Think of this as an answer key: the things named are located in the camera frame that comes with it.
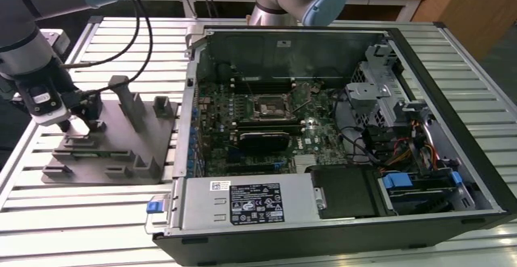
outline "motherboard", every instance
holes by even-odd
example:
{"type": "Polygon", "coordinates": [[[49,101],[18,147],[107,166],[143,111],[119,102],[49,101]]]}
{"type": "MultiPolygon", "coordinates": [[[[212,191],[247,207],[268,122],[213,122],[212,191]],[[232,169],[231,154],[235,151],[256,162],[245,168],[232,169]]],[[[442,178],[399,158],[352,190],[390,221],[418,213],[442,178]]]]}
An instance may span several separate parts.
{"type": "Polygon", "coordinates": [[[200,83],[204,176],[302,173],[346,163],[331,117],[336,91],[318,80],[200,83]]]}

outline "metal bracket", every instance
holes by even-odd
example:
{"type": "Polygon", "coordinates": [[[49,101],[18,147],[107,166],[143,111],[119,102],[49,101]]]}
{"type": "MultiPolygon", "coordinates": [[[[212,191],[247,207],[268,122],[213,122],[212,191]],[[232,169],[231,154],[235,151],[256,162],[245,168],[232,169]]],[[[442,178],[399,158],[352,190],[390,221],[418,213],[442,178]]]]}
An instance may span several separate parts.
{"type": "Polygon", "coordinates": [[[187,32],[184,33],[184,43],[189,51],[191,46],[196,41],[204,37],[204,25],[192,25],[187,27],[187,32]]]}

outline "sticker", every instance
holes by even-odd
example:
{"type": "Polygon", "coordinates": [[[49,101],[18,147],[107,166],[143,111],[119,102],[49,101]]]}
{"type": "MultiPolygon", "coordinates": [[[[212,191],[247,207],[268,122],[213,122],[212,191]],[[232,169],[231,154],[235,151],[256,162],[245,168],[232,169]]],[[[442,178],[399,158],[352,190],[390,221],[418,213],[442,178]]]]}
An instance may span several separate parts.
{"type": "Polygon", "coordinates": [[[229,216],[236,226],[284,222],[280,184],[229,186],[229,216]]]}
{"type": "Polygon", "coordinates": [[[231,181],[211,181],[209,182],[209,191],[212,190],[228,190],[231,181]]]}
{"type": "Polygon", "coordinates": [[[279,48],[290,48],[291,46],[291,41],[283,40],[283,41],[276,41],[276,47],[279,48]]]}

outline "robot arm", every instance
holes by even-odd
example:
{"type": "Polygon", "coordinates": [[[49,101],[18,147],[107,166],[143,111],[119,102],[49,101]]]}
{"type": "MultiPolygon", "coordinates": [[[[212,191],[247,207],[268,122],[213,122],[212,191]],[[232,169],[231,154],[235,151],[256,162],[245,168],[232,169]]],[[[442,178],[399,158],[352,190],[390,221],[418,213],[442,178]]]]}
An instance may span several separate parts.
{"type": "Polygon", "coordinates": [[[249,25],[327,26],[338,17],[346,0],[256,0],[249,25]]]}
{"type": "Polygon", "coordinates": [[[116,0],[0,0],[0,77],[18,92],[40,125],[65,122],[61,95],[77,90],[34,21],[116,0]]]}

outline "white label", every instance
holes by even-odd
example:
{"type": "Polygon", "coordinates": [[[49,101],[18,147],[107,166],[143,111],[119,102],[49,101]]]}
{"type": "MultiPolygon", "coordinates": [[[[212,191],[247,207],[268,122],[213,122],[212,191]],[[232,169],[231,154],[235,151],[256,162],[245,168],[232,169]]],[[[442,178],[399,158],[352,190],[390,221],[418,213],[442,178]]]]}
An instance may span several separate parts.
{"type": "Polygon", "coordinates": [[[211,181],[209,191],[212,190],[229,190],[231,181],[211,181]]]}
{"type": "Polygon", "coordinates": [[[49,94],[48,93],[42,93],[38,96],[33,96],[32,99],[33,99],[34,103],[42,104],[44,102],[49,101],[49,94]]]}
{"type": "Polygon", "coordinates": [[[270,217],[280,217],[280,216],[283,216],[283,212],[282,211],[271,211],[270,217]]]}
{"type": "Polygon", "coordinates": [[[291,41],[288,40],[276,41],[276,47],[288,48],[290,46],[291,46],[291,41]]]}

